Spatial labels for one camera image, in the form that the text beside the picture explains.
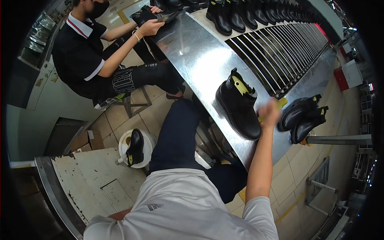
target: wooden board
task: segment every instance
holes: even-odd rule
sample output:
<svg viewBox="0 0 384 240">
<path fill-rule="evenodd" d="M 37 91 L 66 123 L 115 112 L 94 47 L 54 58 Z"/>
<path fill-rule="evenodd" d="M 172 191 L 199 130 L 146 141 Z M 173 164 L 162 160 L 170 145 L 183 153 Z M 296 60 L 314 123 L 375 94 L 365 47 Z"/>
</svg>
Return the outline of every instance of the wooden board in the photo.
<svg viewBox="0 0 384 240">
<path fill-rule="evenodd" d="M 116 165 L 118 158 L 113 147 L 52 160 L 64 192 L 85 224 L 96 215 L 106 217 L 134 205 L 146 176 L 140 169 Z"/>
</svg>

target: hand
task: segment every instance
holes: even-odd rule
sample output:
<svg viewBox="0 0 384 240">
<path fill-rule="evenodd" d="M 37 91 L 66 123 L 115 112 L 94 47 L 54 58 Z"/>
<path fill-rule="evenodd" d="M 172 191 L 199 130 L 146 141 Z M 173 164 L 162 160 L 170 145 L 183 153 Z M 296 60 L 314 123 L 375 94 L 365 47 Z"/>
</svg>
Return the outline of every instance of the hand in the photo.
<svg viewBox="0 0 384 240">
<path fill-rule="evenodd" d="M 276 98 L 270 98 L 268 103 L 259 108 L 259 117 L 262 119 L 260 126 L 262 129 L 272 129 L 276 123 L 280 120 L 281 111 L 276 106 L 278 103 Z"/>
<path fill-rule="evenodd" d="M 158 7 L 154 7 L 154 6 L 151 6 L 151 5 L 148 5 L 150 8 L 151 8 L 151 12 L 152 13 L 160 13 L 162 12 L 163 10 L 159 9 Z"/>
<path fill-rule="evenodd" d="M 157 19 L 150 19 L 146 21 L 139 29 L 136 31 L 136 35 L 142 39 L 144 36 L 152 36 L 156 35 L 157 31 L 161 26 L 163 26 L 165 23 L 156 23 Z"/>
</svg>

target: metal stool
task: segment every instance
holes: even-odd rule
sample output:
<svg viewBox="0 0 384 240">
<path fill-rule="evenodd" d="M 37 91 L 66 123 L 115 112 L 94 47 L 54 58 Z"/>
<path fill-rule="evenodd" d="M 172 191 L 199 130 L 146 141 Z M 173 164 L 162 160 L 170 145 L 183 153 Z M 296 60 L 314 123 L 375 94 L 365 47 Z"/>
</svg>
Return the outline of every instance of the metal stool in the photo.
<svg viewBox="0 0 384 240">
<path fill-rule="evenodd" d="M 145 91 L 144 87 L 140 87 L 139 89 L 141 89 L 141 91 L 143 92 L 144 97 L 147 100 L 147 103 L 131 104 L 131 96 L 128 96 L 126 98 L 122 98 L 121 102 L 114 102 L 113 103 L 114 106 L 116 106 L 116 105 L 123 105 L 125 110 L 127 111 L 127 114 L 128 114 L 129 118 L 132 118 L 136 114 L 140 113 L 141 111 L 143 111 L 144 109 L 146 109 L 147 107 L 152 105 L 152 103 L 149 100 L 148 94 Z M 141 108 L 139 108 L 136 111 L 132 112 L 131 111 L 131 107 L 141 107 Z"/>
</svg>

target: yellow floor line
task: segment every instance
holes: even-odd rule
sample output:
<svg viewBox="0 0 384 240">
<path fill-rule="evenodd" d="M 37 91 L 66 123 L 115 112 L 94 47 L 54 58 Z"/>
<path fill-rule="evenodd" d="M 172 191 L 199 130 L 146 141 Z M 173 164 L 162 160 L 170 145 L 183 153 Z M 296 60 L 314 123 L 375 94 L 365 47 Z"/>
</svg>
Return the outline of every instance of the yellow floor line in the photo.
<svg viewBox="0 0 384 240">
<path fill-rule="evenodd" d="M 345 113 L 345 106 L 346 106 L 346 102 L 347 102 L 347 100 L 346 100 L 346 99 L 347 99 L 347 96 L 348 96 L 348 92 L 345 94 L 345 97 L 344 97 L 343 109 L 341 110 L 341 117 L 340 117 L 339 127 L 338 127 L 338 129 L 337 129 L 336 135 L 339 135 L 339 132 L 340 132 L 341 122 L 343 121 L 343 117 L 344 117 L 344 113 Z M 329 157 L 330 154 L 331 154 L 331 151 L 332 151 L 332 149 L 333 149 L 333 146 L 334 146 L 334 145 L 332 145 L 331 148 L 329 149 L 329 152 L 328 152 L 328 154 L 327 154 L 328 157 Z M 275 220 L 275 224 L 276 224 L 278 221 L 280 221 L 282 218 L 284 218 L 285 216 L 287 216 L 288 213 L 289 213 L 290 211 L 292 211 L 292 209 L 295 207 L 295 205 L 297 205 L 297 203 L 300 202 L 300 201 L 305 197 L 306 193 L 307 193 L 307 191 L 305 190 L 305 191 L 304 191 L 304 192 L 297 198 L 296 202 L 295 202 L 294 204 L 292 204 L 292 206 L 289 207 L 288 210 L 287 210 L 285 213 L 283 213 L 281 216 L 279 216 L 278 218 L 276 218 L 276 220 Z"/>
</svg>

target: black face mask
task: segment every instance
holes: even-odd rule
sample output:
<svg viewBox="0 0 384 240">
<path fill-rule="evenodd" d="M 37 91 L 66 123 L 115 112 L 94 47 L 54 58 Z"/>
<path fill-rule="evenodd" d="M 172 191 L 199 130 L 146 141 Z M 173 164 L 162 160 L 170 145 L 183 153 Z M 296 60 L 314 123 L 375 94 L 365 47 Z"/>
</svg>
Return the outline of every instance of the black face mask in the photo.
<svg viewBox="0 0 384 240">
<path fill-rule="evenodd" d="M 100 2 L 93 2 L 94 7 L 93 11 L 89 14 L 88 18 L 98 18 L 99 16 L 103 15 L 103 13 L 108 9 L 109 7 L 109 1 L 100 3 Z"/>
</svg>

